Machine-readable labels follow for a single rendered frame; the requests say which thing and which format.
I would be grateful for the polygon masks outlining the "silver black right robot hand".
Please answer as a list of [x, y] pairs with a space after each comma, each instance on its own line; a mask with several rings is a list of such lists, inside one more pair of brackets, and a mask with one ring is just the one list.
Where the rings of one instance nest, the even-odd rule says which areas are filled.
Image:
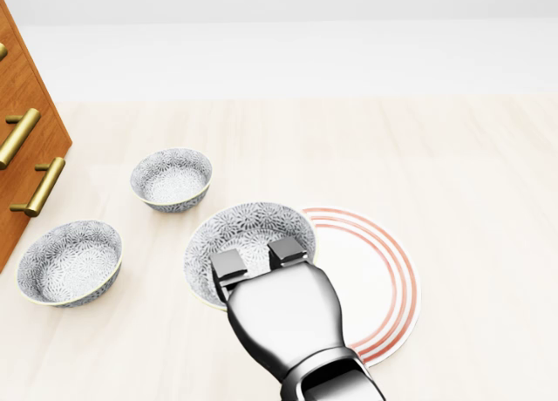
[[293, 237], [268, 244], [254, 277], [238, 250], [210, 256], [214, 285], [248, 354], [278, 381], [318, 352], [344, 347], [342, 310], [328, 276]]

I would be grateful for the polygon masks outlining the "grey floral patterned bowl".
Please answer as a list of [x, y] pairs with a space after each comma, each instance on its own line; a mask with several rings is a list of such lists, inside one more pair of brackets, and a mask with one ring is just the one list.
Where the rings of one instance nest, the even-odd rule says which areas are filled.
[[180, 213], [198, 205], [212, 180], [209, 158], [194, 149], [174, 147], [146, 156], [132, 171], [131, 188], [149, 207]]
[[292, 207], [268, 201], [247, 202], [212, 215], [191, 236], [183, 257], [188, 287], [206, 305], [225, 311], [212, 275], [210, 256], [236, 249], [249, 277], [269, 272], [272, 241], [293, 237], [313, 259], [316, 230], [308, 216]]
[[73, 308], [92, 302], [116, 281], [123, 244], [106, 222], [62, 224], [31, 244], [17, 266], [17, 287], [38, 305]]

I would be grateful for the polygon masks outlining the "white plate with red rings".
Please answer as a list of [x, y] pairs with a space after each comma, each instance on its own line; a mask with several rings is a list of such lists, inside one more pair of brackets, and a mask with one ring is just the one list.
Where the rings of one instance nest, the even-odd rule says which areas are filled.
[[402, 244], [371, 218], [339, 207], [307, 207], [315, 264], [330, 278], [344, 341], [368, 367], [393, 355], [419, 319], [419, 272]]

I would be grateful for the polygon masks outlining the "wooden cabinet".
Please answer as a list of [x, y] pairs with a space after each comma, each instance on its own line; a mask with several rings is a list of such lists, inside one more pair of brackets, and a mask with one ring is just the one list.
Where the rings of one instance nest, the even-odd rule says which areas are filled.
[[0, 62], [0, 145], [15, 127], [6, 123], [7, 115], [23, 115], [30, 108], [41, 113], [11, 163], [0, 170], [2, 272], [30, 220], [23, 212], [11, 212], [10, 205], [30, 200], [44, 176], [34, 166], [63, 158], [72, 140], [4, 0], [0, 0], [0, 43], [8, 50]]

